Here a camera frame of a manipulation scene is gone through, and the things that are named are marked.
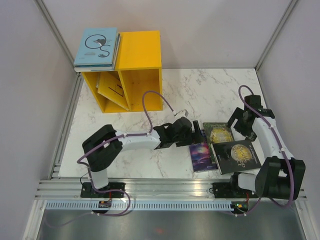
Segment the green gold cover book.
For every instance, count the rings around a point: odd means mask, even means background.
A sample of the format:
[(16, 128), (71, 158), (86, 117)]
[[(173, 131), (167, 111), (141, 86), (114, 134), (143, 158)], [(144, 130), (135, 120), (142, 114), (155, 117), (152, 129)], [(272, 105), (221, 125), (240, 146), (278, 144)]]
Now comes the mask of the green gold cover book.
[(225, 122), (204, 122), (202, 125), (209, 144), (234, 141), (233, 133)]

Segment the black Moon Sixpence book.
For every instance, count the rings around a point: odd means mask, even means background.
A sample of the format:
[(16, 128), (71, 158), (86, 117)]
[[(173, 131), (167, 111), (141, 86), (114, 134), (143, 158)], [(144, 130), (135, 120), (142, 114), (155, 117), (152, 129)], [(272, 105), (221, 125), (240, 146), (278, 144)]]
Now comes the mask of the black Moon Sixpence book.
[(261, 168), (261, 162), (250, 140), (212, 143), (211, 149), (221, 175)]

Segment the grey thin book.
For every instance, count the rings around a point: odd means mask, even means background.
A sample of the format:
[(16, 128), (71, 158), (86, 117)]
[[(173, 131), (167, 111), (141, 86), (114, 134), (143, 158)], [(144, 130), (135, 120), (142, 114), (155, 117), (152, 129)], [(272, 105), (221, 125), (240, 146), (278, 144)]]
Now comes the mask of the grey thin book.
[(97, 89), (99, 88), (100, 79), (101, 79), (101, 73), (98, 72), (97, 78), (96, 78), (96, 85), (95, 85), (95, 87), (96, 87)]

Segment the yellow thin book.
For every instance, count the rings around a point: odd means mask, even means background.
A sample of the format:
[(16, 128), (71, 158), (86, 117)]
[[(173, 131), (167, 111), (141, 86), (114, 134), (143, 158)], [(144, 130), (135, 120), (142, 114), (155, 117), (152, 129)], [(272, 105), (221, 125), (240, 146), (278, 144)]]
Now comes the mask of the yellow thin book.
[(97, 92), (123, 108), (129, 110), (128, 102), (125, 97), (125, 92), (117, 71), (102, 71), (100, 72), (100, 82)]

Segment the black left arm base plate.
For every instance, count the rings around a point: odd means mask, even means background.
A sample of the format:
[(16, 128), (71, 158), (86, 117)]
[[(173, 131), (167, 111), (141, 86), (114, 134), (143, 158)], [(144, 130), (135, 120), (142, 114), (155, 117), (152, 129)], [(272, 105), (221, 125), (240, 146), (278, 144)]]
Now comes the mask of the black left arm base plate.
[(81, 198), (91, 198), (91, 199), (98, 199), (98, 198), (108, 198), (108, 199), (120, 199), (124, 197), (124, 194), (120, 191), (125, 191), (125, 183), (123, 182), (110, 182), (106, 187), (100, 189), (100, 191), (109, 191), (107, 193), (100, 193), (96, 192), (92, 184), (90, 182), (84, 182), (82, 184), (82, 189), (80, 193)]

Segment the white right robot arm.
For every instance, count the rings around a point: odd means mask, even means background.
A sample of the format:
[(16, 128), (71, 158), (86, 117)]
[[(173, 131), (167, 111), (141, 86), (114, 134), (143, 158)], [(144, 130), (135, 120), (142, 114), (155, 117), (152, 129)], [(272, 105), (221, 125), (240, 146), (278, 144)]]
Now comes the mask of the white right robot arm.
[(263, 108), (260, 95), (242, 97), (244, 108), (236, 108), (227, 122), (250, 141), (258, 140), (265, 160), (258, 174), (235, 172), (228, 191), (240, 197), (246, 190), (260, 198), (292, 202), (299, 196), (306, 165), (285, 146), (271, 109)]

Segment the light blue Old Man book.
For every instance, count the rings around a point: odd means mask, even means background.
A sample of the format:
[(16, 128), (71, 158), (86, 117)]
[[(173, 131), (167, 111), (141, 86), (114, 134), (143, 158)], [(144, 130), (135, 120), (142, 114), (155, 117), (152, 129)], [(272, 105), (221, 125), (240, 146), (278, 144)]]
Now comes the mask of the light blue Old Man book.
[(74, 60), (74, 66), (111, 66), (114, 61), (118, 29), (86, 28)]

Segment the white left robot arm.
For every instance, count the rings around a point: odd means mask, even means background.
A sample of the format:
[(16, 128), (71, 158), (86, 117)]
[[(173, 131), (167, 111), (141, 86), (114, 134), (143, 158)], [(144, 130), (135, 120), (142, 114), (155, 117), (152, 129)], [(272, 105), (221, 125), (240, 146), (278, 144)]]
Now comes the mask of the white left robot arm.
[(159, 150), (201, 144), (205, 141), (198, 121), (180, 117), (173, 123), (153, 126), (151, 132), (124, 132), (111, 124), (104, 125), (82, 143), (92, 192), (103, 198), (110, 190), (108, 170), (121, 152), (148, 149)]

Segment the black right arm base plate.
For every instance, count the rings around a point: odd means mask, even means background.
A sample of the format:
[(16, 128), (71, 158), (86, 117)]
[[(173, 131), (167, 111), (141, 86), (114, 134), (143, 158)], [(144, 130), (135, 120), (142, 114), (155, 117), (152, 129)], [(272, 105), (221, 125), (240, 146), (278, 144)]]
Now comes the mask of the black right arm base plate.
[(229, 182), (212, 183), (211, 192), (217, 199), (235, 199), (241, 197), (241, 195)]

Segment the purple galaxy cover book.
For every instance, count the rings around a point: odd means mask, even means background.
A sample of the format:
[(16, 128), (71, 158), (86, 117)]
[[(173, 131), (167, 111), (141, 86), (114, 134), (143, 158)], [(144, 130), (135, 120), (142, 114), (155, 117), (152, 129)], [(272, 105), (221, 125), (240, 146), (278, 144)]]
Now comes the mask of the purple galaxy cover book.
[(194, 173), (217, 170), (217, 164), (212, 163), (209, 146), (206, 142), (189, 146), (191, 164)]

